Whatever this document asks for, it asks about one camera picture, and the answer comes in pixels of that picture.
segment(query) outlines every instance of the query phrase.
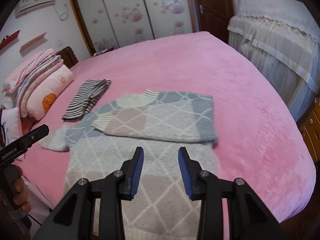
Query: metal screw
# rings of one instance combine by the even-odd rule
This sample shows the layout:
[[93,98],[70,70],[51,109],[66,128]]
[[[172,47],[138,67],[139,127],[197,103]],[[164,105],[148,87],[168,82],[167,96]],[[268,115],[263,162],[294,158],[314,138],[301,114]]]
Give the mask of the metal screw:
[[121,177],[123,175],[123,171],[121,170],[115,171],[113,175],[115,175],[116,177]]
[[208,177],[209,176],[209,172],[208,171],[200,171],[200,176],[201,177]]
[[84,179],[84,178],[81,178],[81,179],[78,180],[78,184],[81,185],[81,186],[83,186],[86,183],[87,183],[87,180]]
[[244,185],[244,180],[238,178],[238,179],[236,179],[236,184],[238,184],[239,186],[242,186],[242,185]]

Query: wooden door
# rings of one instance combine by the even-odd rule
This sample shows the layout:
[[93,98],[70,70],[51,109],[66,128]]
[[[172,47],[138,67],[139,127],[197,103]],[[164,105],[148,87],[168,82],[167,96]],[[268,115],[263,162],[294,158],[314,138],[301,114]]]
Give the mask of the wooden door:
[[232,0],[196,0],[199,28],[228,43],[229,20],[234,15]]

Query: sliding wardrobe door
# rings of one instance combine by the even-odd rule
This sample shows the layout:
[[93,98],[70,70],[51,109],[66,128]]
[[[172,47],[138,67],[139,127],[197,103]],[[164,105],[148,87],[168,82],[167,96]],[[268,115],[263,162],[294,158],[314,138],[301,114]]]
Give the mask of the sliding wardrobe door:
[[106,8],[102,0],[77,0],[85,26],[96,51],[118,48]]
[[103,0],[120,47],[153,40],[143,0]]
[[188,0],[145,0],[155,38],[191,33]]

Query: yellow wooden dresser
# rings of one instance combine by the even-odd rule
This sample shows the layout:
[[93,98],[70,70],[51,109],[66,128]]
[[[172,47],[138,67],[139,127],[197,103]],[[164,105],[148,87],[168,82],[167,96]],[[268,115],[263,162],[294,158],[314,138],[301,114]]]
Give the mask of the yellow wooden dresser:
[[315,99],[316,106],[299,129],[313,161],[320,160],[320,100]]

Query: white air conditioner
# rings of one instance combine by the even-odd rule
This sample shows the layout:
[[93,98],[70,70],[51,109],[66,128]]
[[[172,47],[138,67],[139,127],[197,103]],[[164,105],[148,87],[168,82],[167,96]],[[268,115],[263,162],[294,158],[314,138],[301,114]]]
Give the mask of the white air conditioner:
[[16,18],[31,11],[54,5],[56,0],[21,0],[15,9]]

